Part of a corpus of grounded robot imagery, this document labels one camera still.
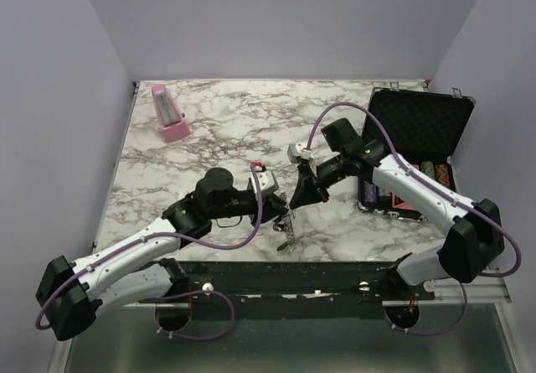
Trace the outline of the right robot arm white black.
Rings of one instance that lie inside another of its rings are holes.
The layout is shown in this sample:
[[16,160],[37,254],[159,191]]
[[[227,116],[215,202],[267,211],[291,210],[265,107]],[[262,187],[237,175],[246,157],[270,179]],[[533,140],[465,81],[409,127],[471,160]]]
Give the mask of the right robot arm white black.
[[385,278],[387,293],[406,298],[423,282],[454,278],[469,283],[504,250],[498,207],[489,199],[475,202],[429,178],[377,139],[365,143],[346,118],[322,129],[335,157],[316,163],[303,144],[287,150],[298,167],[289,206],[295,210],[326,202],[328,188],[347,177],[359,177],[409,203],[444,235],[441,246],[399,259]]

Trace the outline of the metal disc with key rings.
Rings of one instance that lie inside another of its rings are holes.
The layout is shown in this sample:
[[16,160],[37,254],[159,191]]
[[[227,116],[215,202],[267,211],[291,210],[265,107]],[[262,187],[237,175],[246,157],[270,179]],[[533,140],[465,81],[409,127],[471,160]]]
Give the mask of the metal disc with key rings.
[[296,221],[296,212],[290,210],[285,215],[278,216],[274,222],[272,229],[277,232],[282,232],[285,236],[285,241],[282,242],[276,250],[278,252],[291,253],[296,248],[298,238],[296,230],[294,229],[294,222]]

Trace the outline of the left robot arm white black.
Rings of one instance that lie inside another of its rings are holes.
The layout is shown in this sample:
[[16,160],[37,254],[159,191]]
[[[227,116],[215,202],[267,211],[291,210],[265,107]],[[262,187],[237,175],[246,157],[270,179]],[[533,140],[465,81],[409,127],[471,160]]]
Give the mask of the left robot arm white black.
[[[40,306],[36,329],[50,329],[64,341],[88,329],[110,308],[160,297],[178,301],[186,282],[174,273],[175,262],[161,262],[160,257],[190,243],[221,251],[247,246],[262,224],[287,212],[285,201],[276,195],[278,188],[276,176],[262,163],[250,165],[243,190],[234,187],[229,170],[212,168],[192,193],[136,234],[72,262],[57,256],[47,264],[35,295]],[[213,221],[244,216],[253,230],[243,241],[218,245],[204,240]]]

